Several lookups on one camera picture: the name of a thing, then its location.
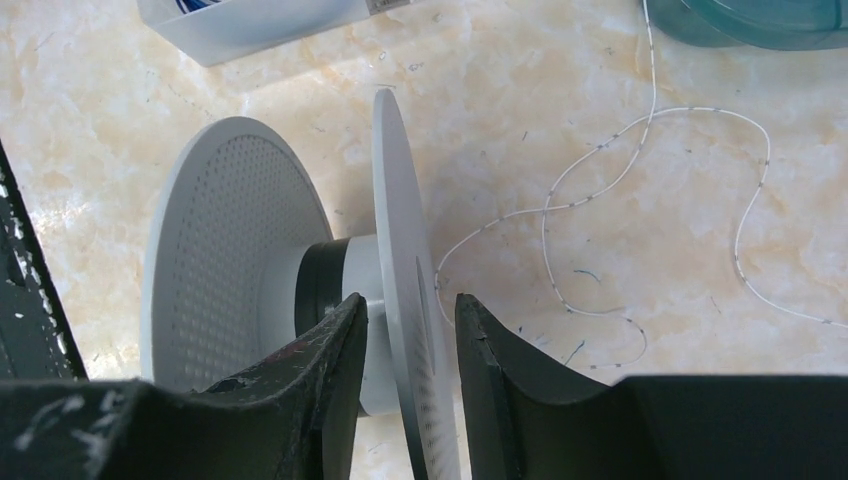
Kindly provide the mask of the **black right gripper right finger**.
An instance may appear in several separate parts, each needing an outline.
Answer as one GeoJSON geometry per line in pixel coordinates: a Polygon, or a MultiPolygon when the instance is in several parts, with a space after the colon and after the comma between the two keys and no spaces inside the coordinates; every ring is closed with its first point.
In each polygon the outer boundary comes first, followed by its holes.
{"type": "Polygon", "coordinates": [[[843,479],[847,380],[630,376],[605,385],[458,296],[455,332],[476,479],[843,479]]]}

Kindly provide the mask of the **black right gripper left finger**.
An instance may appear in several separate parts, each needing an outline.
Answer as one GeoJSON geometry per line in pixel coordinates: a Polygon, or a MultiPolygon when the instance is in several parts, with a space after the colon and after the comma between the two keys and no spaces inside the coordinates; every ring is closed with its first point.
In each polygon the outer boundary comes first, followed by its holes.
{"type": "Polygon", "coordinates": [[[202,392],[142,380],[5,381],[5,479],[346,479],[367,344],[352,294],[202,392]]]}

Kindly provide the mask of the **white perforated cable spool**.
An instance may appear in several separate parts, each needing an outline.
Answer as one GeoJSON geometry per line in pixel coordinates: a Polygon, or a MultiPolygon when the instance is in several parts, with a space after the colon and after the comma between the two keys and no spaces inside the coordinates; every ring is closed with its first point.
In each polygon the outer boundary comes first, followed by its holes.
{"type": "Polygon", "coordinates": [[[334,238],[289,145],[230,117],[183,149],[145,259],[141,371],[200,391],[293,342],[351,294],[368,315],[358,416],[399,414],[413,474],[456,479],[459,448],[444,323],[418,180],[393,93],[375,97],[376,231],[334,238]]]}

